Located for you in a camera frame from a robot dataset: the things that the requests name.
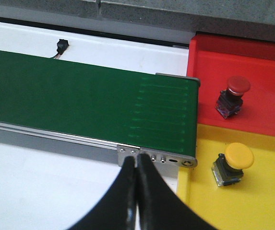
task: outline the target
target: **yellow tray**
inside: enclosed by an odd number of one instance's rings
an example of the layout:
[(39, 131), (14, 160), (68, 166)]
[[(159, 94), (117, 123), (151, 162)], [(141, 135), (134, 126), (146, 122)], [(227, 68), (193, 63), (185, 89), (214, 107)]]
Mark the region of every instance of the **yellow tray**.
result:
[[(217, 187), (211, 166), (232, 142), (250, 147), (254, 164), (240, 183)], [(199, 124), (196, 157), (196, 168), (179, 169), (184, 203), (218, 229), (275, 229), (275, 137)]]

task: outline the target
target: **red plastic panel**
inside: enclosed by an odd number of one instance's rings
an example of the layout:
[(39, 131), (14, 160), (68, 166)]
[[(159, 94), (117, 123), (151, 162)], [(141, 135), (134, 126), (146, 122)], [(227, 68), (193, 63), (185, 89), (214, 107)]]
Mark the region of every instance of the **red plastic panel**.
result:
[[(224, 119), (215, 103), (235, 75), (251, 89), (239, 114)], [(190, 42), (187, 76), (201, 80), (199, 123), (275, 136), (275, 43), (199, 34)]]

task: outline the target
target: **white table surface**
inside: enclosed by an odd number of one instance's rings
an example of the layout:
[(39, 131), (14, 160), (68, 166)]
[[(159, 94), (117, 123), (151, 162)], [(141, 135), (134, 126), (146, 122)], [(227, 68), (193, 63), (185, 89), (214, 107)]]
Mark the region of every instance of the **white table surface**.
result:
[[(0, 23), (0, 50), (145, 73), (186, 75), (188, 50)], [(120, 167), (77, 157), (85, 146), (0, 131), (0, 230), (61, 230), (102, 197)], [(170, 175), (176, 175), (177, 168)], [(176, 176), (164, 177), (176, 191)]]

